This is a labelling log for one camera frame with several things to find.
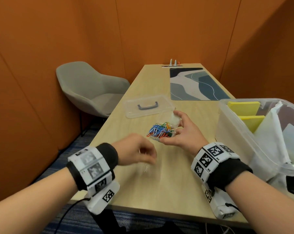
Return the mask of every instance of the floor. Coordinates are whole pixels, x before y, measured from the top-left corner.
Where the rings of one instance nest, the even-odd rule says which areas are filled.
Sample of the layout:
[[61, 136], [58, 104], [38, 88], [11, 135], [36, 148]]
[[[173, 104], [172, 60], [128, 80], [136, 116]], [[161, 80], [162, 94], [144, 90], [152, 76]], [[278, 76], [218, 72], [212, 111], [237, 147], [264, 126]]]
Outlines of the floor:
[[[92, 126], [90, 130], [86, 132], [84, 137], [78, 137], [67, 149], [63, 152], [59, 158], [38, 178], [38, 180], [49, 176], [50, 174], [64, 168], [67, 164], [67, 158], [79, 151], [80, 149], [86, 147], [93, 140], [98, 132], [98, 126]], [[51, 221], [44, 231], [43, 234], [54, 233], [55, 227], [57, 226], [60, 218], [63, 216], [64, 212], [70, 207], [66, 205], [62, 211], [57, 215], [57, 217]], [[130, 212], [114, 212], [116, 219], [120, 226], [125, 226], [127, 231], [130, 230], [140, 230], [146, 228], [161, 227], [165, 221], [174, 221], [174, 223], [187, 234], [204, 234], [206, 233], [205, 224], [199, 222], [190, 222], [183, 220], [174, 220], [169, 218], [142, 215]], [[238, 233], [254, 233], [252, 230], [234, 228], [236, 234]], [[74, 206], [63, 219], [61, 226], [57, 232], [58, 234], [99, 234], [102, 231], [99, 229], [95, 221], [87, 212], [84, 205]], [[223, 231], [220, 226], [208, 224], [207, 233], [217, 233], [221, 234]]]

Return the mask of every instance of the yellow sticky note pad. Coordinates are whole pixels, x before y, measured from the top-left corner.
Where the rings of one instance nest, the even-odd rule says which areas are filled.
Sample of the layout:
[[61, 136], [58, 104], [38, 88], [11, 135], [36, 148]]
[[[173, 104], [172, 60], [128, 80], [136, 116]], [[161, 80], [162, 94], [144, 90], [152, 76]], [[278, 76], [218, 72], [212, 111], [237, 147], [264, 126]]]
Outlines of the yellow sticky note pad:
[[239, 116], [239, 118], [246, 124], [249, 130], [254, 133], [265, 116]]
[[255, 116], [260, 102], [228, 102], [227, 106], [237, 114], [237, 116]]

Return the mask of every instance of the wooden table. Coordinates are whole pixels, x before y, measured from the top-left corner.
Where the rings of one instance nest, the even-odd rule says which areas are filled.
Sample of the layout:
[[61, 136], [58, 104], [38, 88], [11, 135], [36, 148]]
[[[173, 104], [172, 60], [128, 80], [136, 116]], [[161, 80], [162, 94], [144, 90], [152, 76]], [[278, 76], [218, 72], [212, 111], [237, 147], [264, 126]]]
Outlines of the wooden table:
[[[203, 67], [201, 64], [183, 64], [183, 66]], [[219, 85], [234, 98], [220, 83]], [[112, 143], [129, 133], [146, 136], [150, 125], [156, 122], [158, 114], [129, 119], [124, 114], [123, 101], [159, 94], [170, 98], [169, 68], [161, 68], [161, 65], [145, 65], [90, 145]], [[214, 134], [219, 117], [218, 101], [171, 102], [177, 110], [188, 114], [209, 142], [215, 141]], [[157, 150], [157, 164], [150, 167], [148, 172], [143, 172], [142, 164], [117, 166], [114, 172], [121, 187], [110, 203], [110, 208], [178, 219], [246, 226], [246, 220], [241, 213], [228, 219], [230, 223], [215, 218], [198, 177], [190, 169], [193, 158], [189, 154], [175, 146], [165, 146], [157, 141], [150, 141]], [[85, 194], [85, 191], [78, 192], [71, 201], [80, 200]]]

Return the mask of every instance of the black wristband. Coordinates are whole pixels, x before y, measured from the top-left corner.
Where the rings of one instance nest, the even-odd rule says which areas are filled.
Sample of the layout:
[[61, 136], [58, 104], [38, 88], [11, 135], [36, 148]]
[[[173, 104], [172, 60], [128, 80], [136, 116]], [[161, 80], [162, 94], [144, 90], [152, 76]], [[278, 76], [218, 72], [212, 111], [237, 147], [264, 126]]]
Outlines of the black wristband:
[[102, 143], [96, 147], [106, 160], [110, 170], [112, 171], [118, 165], [118, 152], [116, 149], [108, 144]]
[[71, 173], [71, 175], [72, 175], [72, 177], [73, 177], [79, 191], [87, 190], [87, 186], [86, 186], [85, 182], [83, 181], [83, 178], [81, 177], [80, 172], [78, 171], [78, 169], [76, 169], [73, 162], [71, 162], [71, 161], [68, 162], [67, 163], [67, 168], [69, 169], [69, 172]]
[[244, 171], [253, 173], [252, 169], [239, 159], [229, 158], [221, 162], [215, 171], [210, 174], [207, 184], [211, 189], [217, 187], [225, 191], [225, 187]]

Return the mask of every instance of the chair seat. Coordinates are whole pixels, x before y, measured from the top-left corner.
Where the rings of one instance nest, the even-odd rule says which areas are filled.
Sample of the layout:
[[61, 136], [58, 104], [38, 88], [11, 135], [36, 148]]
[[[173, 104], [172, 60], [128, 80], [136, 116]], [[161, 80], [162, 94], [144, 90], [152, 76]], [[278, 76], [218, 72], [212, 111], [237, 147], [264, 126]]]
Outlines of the chair seat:
[[122, 97], [123, 94], [102, 94], [91, 99], [91, 101], [96, 104], [99, 110], [109, 115], [112, 113]]

